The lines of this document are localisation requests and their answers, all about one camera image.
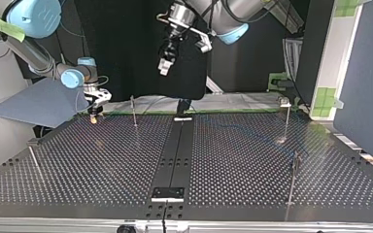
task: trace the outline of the perforated metal table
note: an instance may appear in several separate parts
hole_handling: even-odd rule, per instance
[[[373,166],[321,125],[291,114],[286,130],[285,121],[77,118],[0,167],[0,219],[373,223]],[[156,187],[183,187],[184,202],[152,202]]]

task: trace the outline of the gray panel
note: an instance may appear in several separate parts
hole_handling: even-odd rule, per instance
[[[373,222],[373,166],[295,114],[280,144],[285,117],[196,116],[182,219]],[[294,151],[302,163],[288,209]]]
[[[0,168],[0,216],[144,218],[171,116],[83,116]]]
[[[55,128],[87,105],[82,88],[43,79],[0,103],[0,117]]]
[[[313,99],[333,5],[334,0],[311,0],[310,3],[296,76],[298,90],[308,104]]]
[[[335,127],[373,155],[373,1],[363,5]]]

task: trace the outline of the black curtain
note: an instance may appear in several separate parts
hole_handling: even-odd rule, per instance
[[[173,1],[75,0],[98,73],[110,77],[105,88],[113,101],[152,94],[198,100],[205,94],[207,54],[194,45],[199,39],[193,33],[181,44],[168,76],[157,70],[166,24],[155,18]],[[205,31],[205,22],[199,21],[198,28]]]

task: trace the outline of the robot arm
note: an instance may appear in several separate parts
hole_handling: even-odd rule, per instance
[[[82,57],[78,66],[56,62],[33,38],[49,37],[60,23],[61,6],[57,0],[0,0],[0,17],[25,31],[23,42],[0,32],[3,41],[14,53],[28,63],[32,72],[48,78],[61,80],[68,88],[84,87],[85,99],[89,102],[91,121],[103,112],[102,106],[111,100],[106,89],[99,88],[95,60]]]
[[[202,17],[209,28],[227,45],[238,41],[249,29],[245,20],[250,19],[270,1],[265,0],[175,0],[169,9],[169,14],[158,15],[157,19],[167,23],[168,37],[162,46],[158,69],[166,76],[178,56],[179,43],[190,30],[201,37],[196,45],[202,52],[212,49],[207,33],[193,28],[195,21]]]

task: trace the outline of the small black object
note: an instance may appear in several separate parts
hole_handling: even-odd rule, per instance
[[[117,229],[117,233],[136,233],[135,227],[122,225]]]
[[[184,199],[183,187],[156,187],[153,189],[153,198]]]
[[[192,100],[186,100],[186,99],[178,101],[177,117],[184,117],[185,111],[189,110],[191,103],[192,103]]]

